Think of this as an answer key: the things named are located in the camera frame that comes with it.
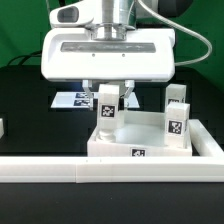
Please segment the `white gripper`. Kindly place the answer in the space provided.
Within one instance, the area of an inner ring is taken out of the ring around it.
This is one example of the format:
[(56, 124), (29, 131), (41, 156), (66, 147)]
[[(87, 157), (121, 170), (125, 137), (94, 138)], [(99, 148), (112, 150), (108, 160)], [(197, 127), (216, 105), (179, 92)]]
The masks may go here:
[(83, 80), (90, 109), (92, 81), (126, 80), (127, 108), (135, 81), (166, 82), (175, 73), (175, 31), (138, 28), (133, 3), (74, 3), (52, 10), (49, 19), (41, 72), (51, 81)]

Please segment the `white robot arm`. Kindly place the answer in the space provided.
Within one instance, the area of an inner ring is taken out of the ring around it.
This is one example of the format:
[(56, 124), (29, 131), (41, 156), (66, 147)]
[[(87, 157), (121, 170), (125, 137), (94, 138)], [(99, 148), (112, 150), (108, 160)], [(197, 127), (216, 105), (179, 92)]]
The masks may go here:
[(41, 72), (50, 81), (81, 81), (88, 97), (91, 83), (167, 82), (175, 73), (175, 31), (139, 28), (136, 0), (80, 0), (50, 12), (51, 30), (42, 50)]

